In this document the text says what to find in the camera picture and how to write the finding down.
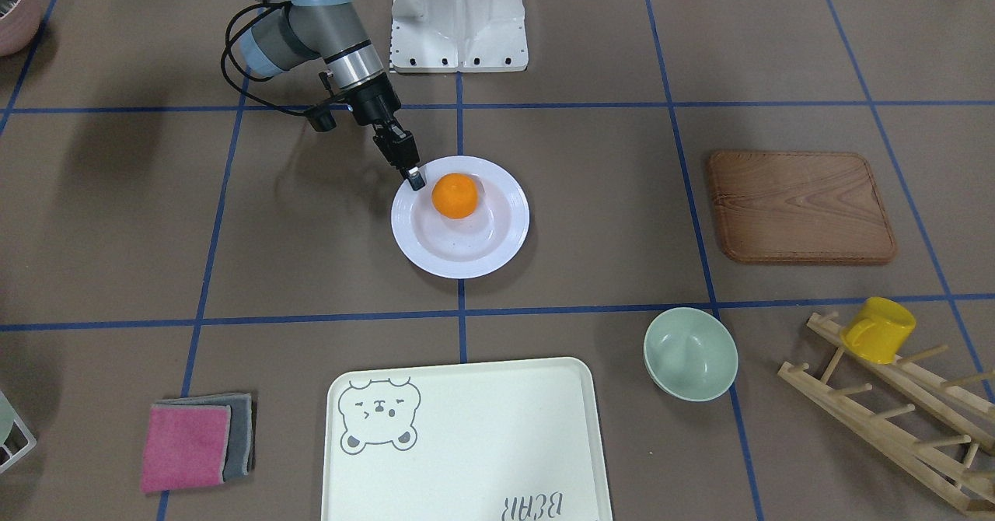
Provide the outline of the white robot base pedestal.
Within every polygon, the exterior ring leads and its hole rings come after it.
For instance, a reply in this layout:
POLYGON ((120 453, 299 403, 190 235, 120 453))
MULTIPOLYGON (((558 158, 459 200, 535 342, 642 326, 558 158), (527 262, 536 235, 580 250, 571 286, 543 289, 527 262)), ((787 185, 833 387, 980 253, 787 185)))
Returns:
POLYGON ((389 68, 403 75, 523 72, 523 0, 393 0, 389 68))

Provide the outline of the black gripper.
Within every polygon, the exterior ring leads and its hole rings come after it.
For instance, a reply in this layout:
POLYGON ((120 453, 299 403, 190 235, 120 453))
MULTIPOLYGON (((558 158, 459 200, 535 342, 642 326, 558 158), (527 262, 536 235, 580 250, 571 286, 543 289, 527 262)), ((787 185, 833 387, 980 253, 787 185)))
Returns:
POLYGON ((412 191, 426 185, 414 135, 399 123, 396 113, 401 102, 388 77, 376 77, 348 90, 348 106, 356 123, 370 125, 374 142, 396 170, 406 170, 412 191))

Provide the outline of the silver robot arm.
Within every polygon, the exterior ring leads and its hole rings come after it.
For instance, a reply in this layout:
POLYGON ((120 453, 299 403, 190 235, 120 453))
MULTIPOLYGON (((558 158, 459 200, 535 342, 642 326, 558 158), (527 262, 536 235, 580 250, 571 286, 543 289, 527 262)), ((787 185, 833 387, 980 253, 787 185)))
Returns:
POLYGON ((336 125, 334 104, 344 104, 356 124, 372 128, 377 148, 409 187, 423 188, 414 135, 396 118, 401 102, 353 0, 251 0, 226 28, 219 66, 229 86, 266 106, 230 72, 262 84, 314 60, 326 65, 319 77, 327 98, 296 116, 314 131, 328 132, 336 125))

